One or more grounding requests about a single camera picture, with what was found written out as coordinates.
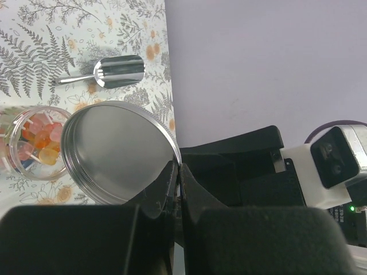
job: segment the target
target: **gummy candy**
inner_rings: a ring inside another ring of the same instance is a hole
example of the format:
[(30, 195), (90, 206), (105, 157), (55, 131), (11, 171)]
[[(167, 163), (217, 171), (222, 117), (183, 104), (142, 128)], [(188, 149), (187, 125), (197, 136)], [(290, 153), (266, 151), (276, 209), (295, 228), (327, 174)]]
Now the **gummy candy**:
[(19, 159), (24, 161), (29, 159), (29, 155), (33, 153), (34, 147), (30, 143), (20, 140), (17, 143), (17, 150)]
[(44, 127), (43, 127), (43, 130), (45, 130), (45, 131), (47, 131), (47, 132), (49, 132), (49, 133), (51, 133), (52, 132), (52, 130), (53, 130), (53, 126), (52, 126), (53, 124), (46, 124)]
[(50, 140), (52, 140), (53, 142), (60, 142), (62, 131), (63, 131), (63, 127), (62, 127), (62, 126), (58, 126), (58, 127), (56, 127), (56, 128), (55, 128), (54, 130), (52, 130), (52, 132), (50, 133)]
[(38, 158), (43, 164), (54, 165), (58, 158), (58, 152), (49, 148), (43, 148), (38, 154)]
[(5, 152), (5, 147), (6, 147), (5, 142), (3, 141), (3, 139), (0, 139), (0, 154)]
[(45, 148), (55, 150), (56, 152), (60, 152), (60, 143), (51, 141)]
[(43, 124), (50, 124), (50, 121), (49, 121), (49, 119), (48, 118), (50, 118), (50, 117), (48, 117), (48, 116), (46, 115), (46, 114), (44, 114), (44, 113), (37, 113), (37, 114), (35, 114), (34, 116), (32, 116), (30, 119), (31, 120), (33, 120), (33, 118), (36, 118), (36, 119), (39, 119), (39, 120), (41, 120), (42, 121), (42, 123)]
[(50, 134), (44, 130), (38, 132), (34, 137), (34, 146), (39, 149), (45, 148), (50, 142)]
[(29, 124), (29, 131), (36, 135), (38, 132), (42, 131), (44, 123), (36, 117), (32, 118), (31, 121), (33, 123)]
[(25, 138), (26, 140), (30, 140), (30, 141), (34, 141), (34, 134), (31, 133), (29, 131), (29, 126), (30, 126), (30, 123), (29, 122), (26, 122), (23, 127), (25, 129), (22, 130), (22, 136), (23, 138)]
[(55, 129), (56, 127), (62, 127), (63, 125), (60, 122), (55, 122), (52, 124), (52, 127)]

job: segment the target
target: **camera lens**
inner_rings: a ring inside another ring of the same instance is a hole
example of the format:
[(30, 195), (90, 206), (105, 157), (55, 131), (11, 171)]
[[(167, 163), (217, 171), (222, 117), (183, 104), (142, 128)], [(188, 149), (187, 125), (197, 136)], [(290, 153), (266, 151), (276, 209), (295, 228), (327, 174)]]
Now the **camera lens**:
[(341, 174), (342, 172), (342, 167), (340, 164), (335, 164), (333, 165), (333, 168), (332, 168), (332, 172), (335, 176), (338, 176)]
[(325, 151), (330, 154), (333, 150), (333, 146), (330, 143), (325, 144)]

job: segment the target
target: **yellow gummy candy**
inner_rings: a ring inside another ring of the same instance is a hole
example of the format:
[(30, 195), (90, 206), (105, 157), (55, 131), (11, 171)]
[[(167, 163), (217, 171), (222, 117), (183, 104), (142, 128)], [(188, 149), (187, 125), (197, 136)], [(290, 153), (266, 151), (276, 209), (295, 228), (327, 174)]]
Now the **yellow gummy candy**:
[(38, 158), (43, 164), (55, 165), (58, 152), (49, 148), (43, 148), (38, 154)]

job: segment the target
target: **pink gummy candy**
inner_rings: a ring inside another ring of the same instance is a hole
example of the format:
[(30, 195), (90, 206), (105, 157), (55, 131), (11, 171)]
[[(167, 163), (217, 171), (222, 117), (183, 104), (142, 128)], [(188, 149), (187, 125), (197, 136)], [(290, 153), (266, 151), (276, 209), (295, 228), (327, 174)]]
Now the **pink gummy candy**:
[(31, 121), (33, 123), (30, 123), (29, 124), (29, 131), (32, 134), (36, 135), (38, 132), (42, 131), (42, 128), (44, 126), (44, 123), (40, 119), (38, 119), (36, 117), (32, 118)]
[(52, 132), (50, 133), (50, 140), (52, 140), (53, 142), (60, 142), (62, 131), (63, 131), (63, 127), (62, 127), (62, 126), (58, 126), (58, 127), (56, 127), (56, 128), (55, 128), (54, 130), (52, 130)]
[(34, 116), (32, 116), (31, 120), (33, 120), (33, 118), (41, 120), (45, 125), (50, 123), (50, 121), (47, 118), (47, 115), (45, 115), (44, 113), (37, 113)]
[(53, 130), (53, 124), (47, 124), (44, 126), (44, 131), (48, 132), (48, 133), (51, 133), (52, 130)]
[(5, 151), (6, 144), (3, 139), (0, 139), (0, 151)]
[(17, 148), (18, 157), (23, 161), (29, 159), (29, 155), (32, 154), (34, 150), (34, 147), (30, 143), (24, 142), (22, 140), (18, 141)]
[(63, 125), (60, 122), (55, 122), (52, 124), (52, 128), (55, 129), (56, 127), (62, 127)]

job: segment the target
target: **orange gummy candy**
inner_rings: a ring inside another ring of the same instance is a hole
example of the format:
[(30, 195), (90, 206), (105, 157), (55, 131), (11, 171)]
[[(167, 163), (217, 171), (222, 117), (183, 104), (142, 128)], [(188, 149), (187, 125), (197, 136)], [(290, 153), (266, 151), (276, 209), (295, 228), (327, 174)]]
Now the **orange gummy candy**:
[(47, 145), (48, 149), (55, 150), (56, 152), (60, 153), (60, 143), (51, 141), (50, 144)]
[(44, 126), (44, 128), (43, 128), (43, 130), (45, 130), (45, 131), (47, 131), (47, 132), (51, 133), (51, 132), (52, 132), (52, 130), (53, 130), (52, 124), (47, 124), (47, 125), (45, 125), (45, 126)]
[(34, 141), (34, 134), (29, 131), (29, 122), (26, 122), (23, 127), (25, 130), (22, 130), (22, 136), (23, 138), (30, 140), (31, 142)]
[(52, 149), (43, 148), (38, 154), (38, 158), (43, 164), (55, 165), (58, 158), (58, 152)]
[(39, 149), (45, 148), (50, 142), (50, 133), (44, 130), (38, 132), (34, 137), (34, 146)]

